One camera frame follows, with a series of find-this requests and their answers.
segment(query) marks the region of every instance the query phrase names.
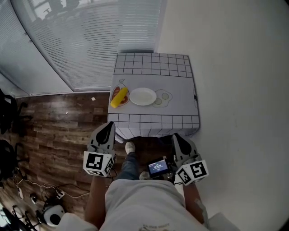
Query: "leg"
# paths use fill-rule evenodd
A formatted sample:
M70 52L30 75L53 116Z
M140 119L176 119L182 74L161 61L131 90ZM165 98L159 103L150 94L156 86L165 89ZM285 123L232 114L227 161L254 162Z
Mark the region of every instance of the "leg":
M118 179L139 180L139 164L135 153L135 146L132 142L126 143L126 152L128 153L121 167L121 173L117 176Z

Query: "table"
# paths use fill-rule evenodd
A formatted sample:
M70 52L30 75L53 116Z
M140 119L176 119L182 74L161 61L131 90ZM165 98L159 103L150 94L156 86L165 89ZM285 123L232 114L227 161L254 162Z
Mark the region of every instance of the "table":
M115 123L116 133L123 139L174 133L192 136L199 129L197 96L188 56L120 53L110 101L123 87L128 87L129 92L135 88L150 88L157 94L157 100L148 106L133 104L129 92L117 108L109 105L107 120Z

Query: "small display screen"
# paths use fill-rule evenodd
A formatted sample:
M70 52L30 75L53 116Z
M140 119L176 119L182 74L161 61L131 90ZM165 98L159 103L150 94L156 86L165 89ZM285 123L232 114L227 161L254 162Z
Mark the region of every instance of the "small display screen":
M151 175L162 172L167 169L168 169L168 166L167 166L166 160L161 160L153 164L149 164L149 171Z

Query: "person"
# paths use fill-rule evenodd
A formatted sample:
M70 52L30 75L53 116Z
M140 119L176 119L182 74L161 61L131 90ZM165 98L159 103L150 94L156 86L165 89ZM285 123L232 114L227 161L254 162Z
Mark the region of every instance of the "person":
M206 231L196 185L183 186L184 197L165 180L139 180L135 145L126 143L121 173L107 192L105 178L94 176L84 220L66 213L58 230Z

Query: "printed food illustration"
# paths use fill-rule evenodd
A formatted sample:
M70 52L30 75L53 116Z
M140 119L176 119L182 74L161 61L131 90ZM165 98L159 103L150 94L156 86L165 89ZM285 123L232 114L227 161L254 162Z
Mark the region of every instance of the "printed food illustration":
M110 99L110 102L113 100L113 98L119 93L119 91L123 88L125 88L126 86L123 84L124 79L120 79L119 80L119 84L113 89L112 91L112 97ZM123 98L123 100L121 101L119 106L123 106L125 104L128 103L128 101L130 100L130 93L127 92L126 96Z
M152 103L152 105L154 107L167 107L168 103L172 99L172 94L162 89L157 90L155 93L157 94L157 99Z

